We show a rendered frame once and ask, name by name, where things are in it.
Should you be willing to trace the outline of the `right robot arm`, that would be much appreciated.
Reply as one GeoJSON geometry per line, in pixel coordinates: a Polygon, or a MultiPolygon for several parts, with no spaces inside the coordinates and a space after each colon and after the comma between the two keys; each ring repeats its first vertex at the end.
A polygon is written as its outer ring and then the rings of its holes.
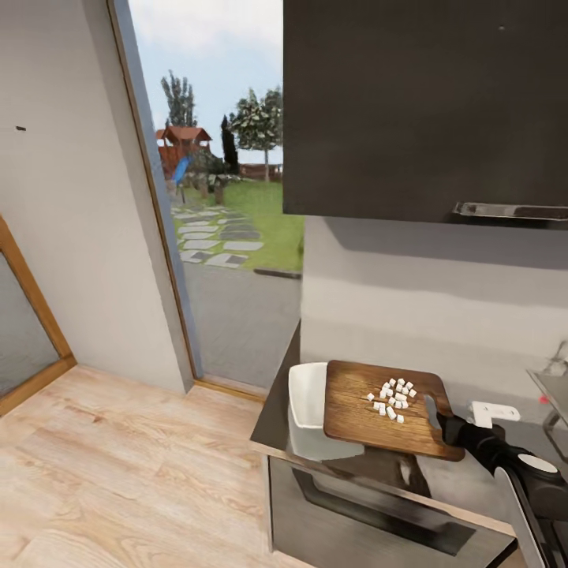
{"type": "Polygon", "coordinates": [[[470,402],[467,420],[437,412],[442,440],[462,447],[495,479],[528,568],[568,568],[568,483],[561,472],[506,441],[492,418],[518,421],[512,406],[470,402]]]}

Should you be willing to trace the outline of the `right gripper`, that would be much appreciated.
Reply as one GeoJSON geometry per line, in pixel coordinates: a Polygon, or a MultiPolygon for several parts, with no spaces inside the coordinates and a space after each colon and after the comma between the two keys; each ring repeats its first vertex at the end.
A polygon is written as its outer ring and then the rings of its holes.
{"type": "Polygon", "coordinates": [[[436,417],[443,430],[442,440],[445,444],[453,447],[462,447],[480,460],[478,450],[485,440],[497,439],[506,442],[506,429],[498,424],[492,428],[477,427],[467,420],[457,417],[447,417],[437,412],[436,417]]]}

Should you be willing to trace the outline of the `cutting board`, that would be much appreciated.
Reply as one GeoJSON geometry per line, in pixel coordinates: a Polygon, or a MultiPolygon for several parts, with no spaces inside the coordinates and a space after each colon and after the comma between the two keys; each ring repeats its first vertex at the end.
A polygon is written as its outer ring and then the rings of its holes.
{"type": "Polygon", "coordinates": [[[341,441],[363,444],[408,454],[416,454],[449,462],[460,462],[465,458],[465,449],[445,444],[442,429],[434,428],[429,420],[424,394],[431,396],[437,411],[447,417],[455,417],[442,380],[430,372],[419,372],[400,368],[328,361],[325,385],[323,432],[341,441]],[[389,403],[390,395],[379,397],[382,388],[391,379],[394,386],[392,398],[400,393],[398,380],[411,383],[416,394],[404,396],[408,408],[395,408],[389,403]],[[369,401],[367,397],[373,394],[369,401]],[[375,402],[384,408],[392,407],[397,417],[390,419],[374,409],[375,402]]]}

